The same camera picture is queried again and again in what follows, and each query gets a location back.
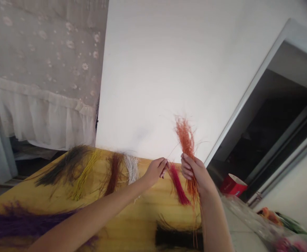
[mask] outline red box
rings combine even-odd
[[[220,191],[223,194],[232,194],[239,197],[247,189],[247,187],[248,185],[246,183],[229,173],[224,179],[220,187]]]

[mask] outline dark green fiber bundle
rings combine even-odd
[[[157,222],[155,245],[159,251],[204,251],[202,229],[178,230],[161,218]]]
[[[82,173],[85,156],[91,151],[92,148],[86,145],[71,148],[63,159],[35,182],[35,185],[55,185],[62,177],[65,178],[65,182],[73,183]]]

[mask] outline yellow fiber bundle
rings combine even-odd
[[[74,186],[72,188],[72,191],[70,193],[70,198],[72,200],[78,201],[83,197],[84,194],[84,185],[86,183],[86,180],[88,178],[88,174],[94,167],[94,164],[96,161],[101,157],[101,151],[100,150],[94,150],[93,154],[91,155],[89,162],[87,166],[84,168],[82,174],[80,177],[75,181]]]

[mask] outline white curtain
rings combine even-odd
[[[49,149],[95,144],[96,112],[80,100],[0,78],[0,119],[7,136]]]
[[[107,0],[0,0],[0,119],[58,150],[95,145]]]

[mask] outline plastic bag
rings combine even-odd
[[[270,243],[272,246],[285,237],[295,235],[291,230],[283,226],[278,226],[270,220],[261,217],[234,195],[225,195],[221,197],[221,200],[227,208],[239,217],[263,241]]]

